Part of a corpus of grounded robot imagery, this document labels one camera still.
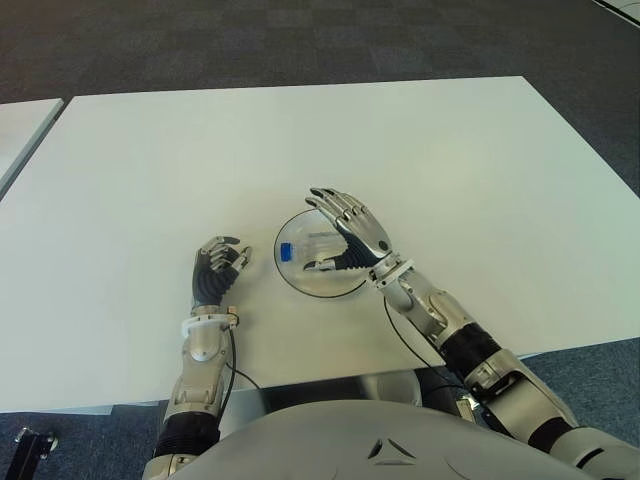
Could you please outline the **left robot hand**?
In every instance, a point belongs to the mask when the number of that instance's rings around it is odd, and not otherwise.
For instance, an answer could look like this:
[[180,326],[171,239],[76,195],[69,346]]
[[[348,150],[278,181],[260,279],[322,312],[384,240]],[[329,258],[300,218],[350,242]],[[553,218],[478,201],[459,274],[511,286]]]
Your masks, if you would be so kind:
[[230,236],[214,236],[195,254],[192,273],[193,307],[217,306],[240,273],[247,267],[253,249],[237,250],[240,240]]

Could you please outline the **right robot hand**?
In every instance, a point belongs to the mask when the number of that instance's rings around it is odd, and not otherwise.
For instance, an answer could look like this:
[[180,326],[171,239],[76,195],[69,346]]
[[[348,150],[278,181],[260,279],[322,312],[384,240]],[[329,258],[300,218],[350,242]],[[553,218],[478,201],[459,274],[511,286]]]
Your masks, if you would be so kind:
[[305,271],[372,268],[392,253],[392,242],[376,217],[358,199],[333,188],[311,188],[305,202],[320,212],[346,242],[339,255],[308,262]]

